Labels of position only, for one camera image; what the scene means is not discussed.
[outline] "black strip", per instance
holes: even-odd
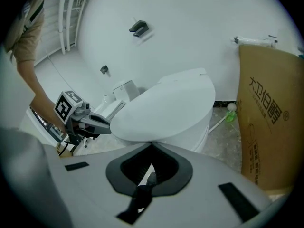
[[[80,163],[76,163],[76,164],[71,164],[71,165],[65,165],[65,168],[67,171],[73,171],[73,170],[77,170],[83,167],[89,166],[88,163],[86,162],[80,162]]]
[[[235,101],[215,101],[213,107],[227,107],[229,103],[235,103]]]
[[[30,17],[30,21],[33,22],[33,20],[36,18],[36,16],[41,12],[41,10],[43,9],[43,4],[44,4],[44,0],[42,1],[42,3],[40,4],[40,6],[37,8],[36,12]]]
[[[250,220],[259,213],[231,182],[219,185],[218,187],[243,222]]]

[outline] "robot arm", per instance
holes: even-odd
[[[74,91],[63,91],[54,111],[65,125],[71,144],[79,145],[84,137],[97,138],[101,134],[111,134],[110,122],[92,113],[90,104]]]

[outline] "toilet tank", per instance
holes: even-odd
[[[113,93],[117,100],[123,100],[126,103],[140,95],[138,88],[132,80],[123,80],[117,83],[113,87]]]

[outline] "person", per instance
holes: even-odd
[[[12,23],[4,40],[4,48],[12,51],[17,71],[34,91],[31,108],[42,118],[65,132],[65,126],[54,112],[55,104],[41,87],[34,70],[35,52],[44,22],[44,0],[28,0]]]

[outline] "toilet lid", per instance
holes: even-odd
[[[201,121],[214,100],[215,89],[206,74],[159,82],[119,111],[110,129],[118,138],[134,142],[172,137]]]

